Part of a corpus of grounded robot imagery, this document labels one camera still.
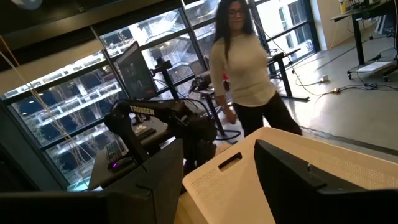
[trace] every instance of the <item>long dark hair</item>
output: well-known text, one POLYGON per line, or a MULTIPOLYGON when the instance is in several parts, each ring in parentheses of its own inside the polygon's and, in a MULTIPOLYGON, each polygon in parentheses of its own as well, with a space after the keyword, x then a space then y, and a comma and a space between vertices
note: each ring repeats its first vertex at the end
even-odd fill
POLYGON ((232 2, 238 1, 244 13, 244 22, 242 33, 251 35, 254 33, 253 23, 251 22, 249 6, 245 0, 221 0, 218 4, 216 15, 216 37, 214 43, 224 38, 225 42, 225 58, 228 61, 228 52, 231 47, 231 31, 229 30, 229 7, 232 2))

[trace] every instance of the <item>white sweater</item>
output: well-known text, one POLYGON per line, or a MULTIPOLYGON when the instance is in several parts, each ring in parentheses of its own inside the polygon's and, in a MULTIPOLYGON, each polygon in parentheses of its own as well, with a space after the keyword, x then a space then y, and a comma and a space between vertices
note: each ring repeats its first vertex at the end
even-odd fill
POLYGON ((223 73, 230 83, 232 100, 242 106, 262 106, 275 95, 269 81, 267 53, 255 35, 239 35, 231 39, 226 63, 224 40, 211 49, 210 76, 216 96, 224 95, 223 73))

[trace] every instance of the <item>computer mouse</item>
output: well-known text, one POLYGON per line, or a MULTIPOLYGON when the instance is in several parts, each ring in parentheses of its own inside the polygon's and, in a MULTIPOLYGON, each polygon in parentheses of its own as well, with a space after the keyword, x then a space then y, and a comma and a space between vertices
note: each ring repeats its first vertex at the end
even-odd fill
POLYGON ((112 166, 112 171, 117 172, 125 168, 126 166, 132 164, 134 160, 131 157, 123 158, 117 162, 115 162, 112 166))

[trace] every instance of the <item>woman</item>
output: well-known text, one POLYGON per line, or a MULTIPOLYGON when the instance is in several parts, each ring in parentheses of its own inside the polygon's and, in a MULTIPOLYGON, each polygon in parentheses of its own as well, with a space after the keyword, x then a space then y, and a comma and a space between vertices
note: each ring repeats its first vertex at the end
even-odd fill
POLYGON ((221 0, 210 56, 216 100, 228 121, 234 124, 236 115, 227 106, 223 88, 224 72, 228 74, 233 105, 245 137, 263 127, 262 117, 273 128, 302 134, 269 81, 267 54, 254 34, 245 0, 221 0))

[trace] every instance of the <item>robotic arm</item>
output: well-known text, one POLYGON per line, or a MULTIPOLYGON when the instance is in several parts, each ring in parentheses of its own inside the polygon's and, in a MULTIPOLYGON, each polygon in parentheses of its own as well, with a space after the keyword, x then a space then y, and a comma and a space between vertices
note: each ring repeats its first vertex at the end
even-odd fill
POLYGON ((138 164, 149 156, 131 128, 130 113, 153 116, 167 123, 173 135, 183 139, 184 158, 190 169, 214 156, 213 141, 217 136, 214 122, 194 113, 184 102, 119 100, 112 106, 110 114, 105 116, 105 125, 121 137, 138 164))

